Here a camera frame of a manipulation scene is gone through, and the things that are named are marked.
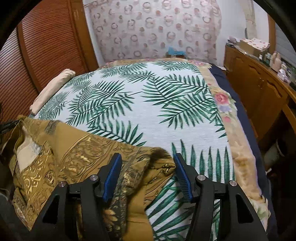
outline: wooden dresser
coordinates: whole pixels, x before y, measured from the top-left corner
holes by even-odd
[[[228,46],[224,67],[246,109],[257,141],[266,135],[281,112],[296,133],[296,91],[283,83],[275,71]]]

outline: green palm frond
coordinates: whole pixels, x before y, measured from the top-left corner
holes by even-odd
[[[181,198],[180,200],[174,201],[174,204],[170,206],[161,216],[159,216],[152,224],[151,227],[154,228],[163,220],[168,219],[171,217],[186,201]]]
[[[125,78],[128,82],[142,82],[144,80],[148,80],[150,78],[155,78],[156,74],[154,74],[152,71],[134,71],[134,70],[129,70],[126,71],[122,74],[120,74],[120,77]]]
[[[93,126],[94,124],[99,125],[101,121],[108,120],[110,117],[115,119],[115,117],[119,116],[119,114],[125,115],[124,108],[132,111],[131,105],[133,104],[132,99],[134,99],[133,95],[136,95],[141,92],[132,93],[127,95],[127,93],[117,94],[112,98],[106,99],[101,103],[100,111],[96,112],[89,121],[89,126]]]
[[[181,213],[179,216],[175,217],[173,220],[171,220],[170,222],[168,222],[167,224],[159,228],[156,231],[156,233],[163,232],[171,227],[174,227],[176,224],[179,224],[180,222],[184,221],[185,219],[187,219],[189,216],[193,214],[194,208],[195,208],[194,205],[191,207],[185,208],[186,210],[185,212]]]
[[[73,85],[72,86],[72,91],[77,92],[80,90],[83,90],[84,88],[87,88],[91,83],[91,80],[83,80],[79,84]]]
[[[221,182],[221,157],[220,157],[220,151],[217,149],[217,155],[216,155],[216,182]]]
[[[144,98],[148,98],[145,102],[156,102],[153,105],[163,104],[163,107],[168,106],[172,101],[184,96],[181,94],[183,90],[172,88],[170,83],[162,77],[150,78],[147,84],[144,85]]]
[[[171,83],[172,86],[186,91],[186,93],[198,94],[203,92],[204,95],[210,95],[209,87],[207,86],[205,80],[202,78],[200,81],[199,77],[196,76],[177,76],[175,74],[165,76],[165,80]]]
[[[207,176],[209,179],[213,180],[213,158],[212,158],[212,150],[211,147],[209,148],[209,154],[207,158]]]
[[[232,180],[235,180],[234,165],[232,166]]]
[[[224,152],[224,182],[227,183],[230,180],[230,164],[227,146]]]
[[[53,120],[60,115],[66,105],[66,98],[69,92],[61,92],[54,95],[39,111],[38,117],[41,120]]]
[[[89,127],[91,127],[94,124],[99,125],[105,119],[109,119],[109,116],[114,119],[115,116],[119,116],[119,113],[125,115],[124,107],[132,110],[130,104],[133,104],[131,99],[134,99],[132,95],[135,94],[138,93],[130,95],[127,95],[127,93],[123,95],[117,94],[109,99],[96,98],[85,102],[71,113],[70,117],[67,118],[67,124],[77,126],[87,120]]]
[[[178,194],[181,192],[181,188],[178,188],[177,190],[173,191],[170,195],[168,195],[165,199],[163,199],[157,207],[148,215],[148,218],[151,218],[158,212],[160,212],[162,209],[164,209],[171,201],[173,201]]]
[[[73,112],[93,99],[99,99],[100,102],[103,102],[103,100],[113,97],[117,93],[121,93],[120,91],[123,89],[123,81],[101,81],[96,85],[87,86],[73,98],[68,109]]]
[[[89,121],[91,116],[103,111],[101,104],[102,102],[99,99],[93,99],[85,102],[70,114],[66,123],[71,126],[78,126],[83,124],[85,120]]]
[[[159,61],[159,62],[154,62],[153,64],[161,66],[162,69],[166,71],[189,69],[196,74],[200,74],[200,71],[198,70],[197,66],[187,62]]]
[[[87,102],[89,102],[91,99],[95,97],[94,93],[94,86],[90,85],[86,88],[79,91],[79,93],[76,95],[76,97],[73,98],[73,100],[69,103],[69,111],[74,112],[81,106],[85,105]]]
[[[214,201],[214,209],[213,209],[213,223],[219,221],[219,211],[220,211],[220,200]]]
[[[186,225],[183,225],[181,227],[177,227],[177,228],[174,228],[174,229],[171,229],[163,234],[161,234],[160,236],[158,236],[159,238],[162,238],[162,237],[165,237],[165,236],[170,236],[170,235],[174,235],[174,234],[178,234],[186,229],[189,229],[190,228],[190,224],[186,224]]]
[[[95,74],[95,71],[75,76],[71,80],[69,80],[68,83],[64,85],[64,88],[68,88],[76,85],[82,85],[83,83],[86,83],[85,81],[89,80],[89,78],[92,77],[94,74]]]
[[[110,68],[100,69],[99,72],[102,74],[102,78],[107,78],[117,74],[123,74],[127,71],[143,70],[144,68],[147,68],[147,63],[135,63],[113,66]]]
[[[157,203],[157,201],[160,200],[169,190],[176,191],[175,187],[172,187],[175,184],[175,181],[176,181],[176,177],[172,176],[170,180],[165,184],[165,186],[161,189],[161,191],[153,200],[153,202],[148,206],[148,208],[153,206],[155,203]]]
[[[214,106],[210,109],[211,115],[209,117],[210,123],[214,122],[215,126],[220,126],[220,128],[215,131],[215,132],[219,132],[219,131],[224,131],[225,127],[223,125],[219,110],[217,108],[217,106]],[[226,132],[224,132],[221,136],[219,136],[218,138],[224,137],[226,136]]]
[[[163,114],[159,116],[168,117],[161,121],[160,123],[169,122],[168,127],[173,123],[175,129],[179,126],[183,129],[184,123],[190,126],[190,123],[195,126],[199,122],[203,123],[202,117],[209,119],[210,109],[216,105],[213,98],[206,98],[200,95],[187,95],[178,101],[170,102],[172,107],[163,107],[161,112],[166,112],[168,114]]]
[[[193,145],[191,146],[190,165],[196,167],[196,154]]]
[[[175,144],[172,142],[172,154],[173,156],[177,153],[177,150],[176,150],[176,146]]]
[[[105,122],[100,124],[94,124],[87,131],[96,134],[102,137],[110,138],[112,140],[124,142],[130,145],[143,146],[146,142],[138,143],[143,137],[143,132],[137,134],[138,131],[137,125],[135,128],[132,128],[131,122],[128,121],[128,126],[126,127],[123,121],[119,124],[118,120],[115,120],[115,126],[113,123],[108,120],[108,125]]]
[[[204,175],[205,174],[205,159],[203,157],[203,150],[200,153],[200,172],[199,174]]]

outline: metal screw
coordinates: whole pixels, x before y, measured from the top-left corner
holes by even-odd
[[[62,188],[62,187],[67,185],[67,182],[66,181],[60,181],[58,185],[59,185],[59,187]]]
[[[200,181],[204,181],[205,180],[205,176],[204,175],[198,175],[197,179]]]
[[[95,181],[95,180],[98,179],[98,176],[97,176],[97,175],[91,175],[91,176],[89,177],[89,179],[92,180],[92,181]]]
[[[229,184],[230,184],[231,186],[235,187],[235,186],[237,185],[237,182],[236,182],[236,181],[233,181],[233,180],[231,180],[231,181],[229,182]]]

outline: bottle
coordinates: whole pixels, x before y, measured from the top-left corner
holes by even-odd
[[[270,53],[267,53],[265,55],[265,63],[266,63],[267,66],[269,66],[270,58],[271,58],[271,54]]]
[[[271,67],[274,71],[279,72],[281,68],[281,55],[277,53],[274,63]]]
[[[272,68],[273,64],[274,64],[274,60],[276,59],[276,51],[274,51],[274,53],[272,54],[271,58],[270,58],[270,63],[269,66]]]

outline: pink circle pattern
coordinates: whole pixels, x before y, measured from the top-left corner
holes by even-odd
[[[106,62],[162,58],[173,47],[216,63],[222,22],[216,0],[98,0],[86,8]]]

